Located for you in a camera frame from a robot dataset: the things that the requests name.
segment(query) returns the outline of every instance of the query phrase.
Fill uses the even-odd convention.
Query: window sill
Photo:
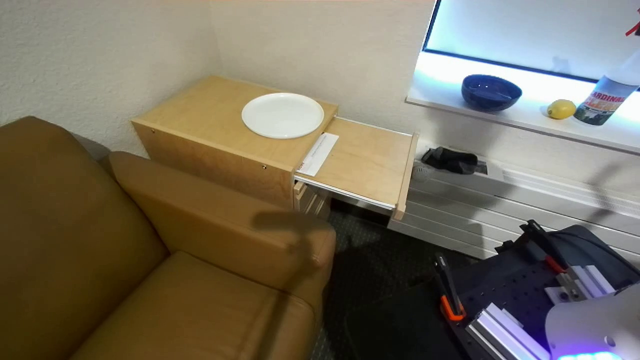
[[[485,113],[473,110],[460,94],[462,79],[470,74],[491,74],[505,78],[522,89],[522,96],[512,107],[503,111]],[[440,54],[420,53],[406,101],[537,133],[640,154],[639,92],[634,92],[602,126],[587,125],[573,117],[554,120],[545,116],[547,106],[553,101],[568,99],[578,105],[593,87],[594,84],[585,81]]]

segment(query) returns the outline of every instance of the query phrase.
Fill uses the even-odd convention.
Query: blue bowl
[[[522,96],[522,90],[510,81],[491,75],[469,75],[462,81],[462,98],[481,111],[508,109]]]

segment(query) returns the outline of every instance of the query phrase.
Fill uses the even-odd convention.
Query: floor
[[[353,309],[429,279],[429,259],[435,252],[443,252],[452,267],[475,261],[391,231],[385,220],[343,202],[333,202],[329,222],[337,233],[337,249],[327,288],[324,325],[310,360],[356,359],[344,329],[345,316]]]

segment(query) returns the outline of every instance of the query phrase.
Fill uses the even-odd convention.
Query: wooden cabinet
[[[326,213],[328,197],[318,197],[324,189],[402,216],[417,135],[335,117],[337,105],[316,100],[324,119],[314,132],[265,138],[244,125],[241,112],[252,99],[273,92],[278,90],[211,76],[132,123],[153,160],[274,204]],[[297,174],[324,131],[339,136],[324,165],[314,177]]]

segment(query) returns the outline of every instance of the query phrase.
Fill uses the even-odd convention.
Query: armchair armrest
[[[331,225],[126,152],[103,165],[172,253],[295,295],[319,320],[335,250]]]

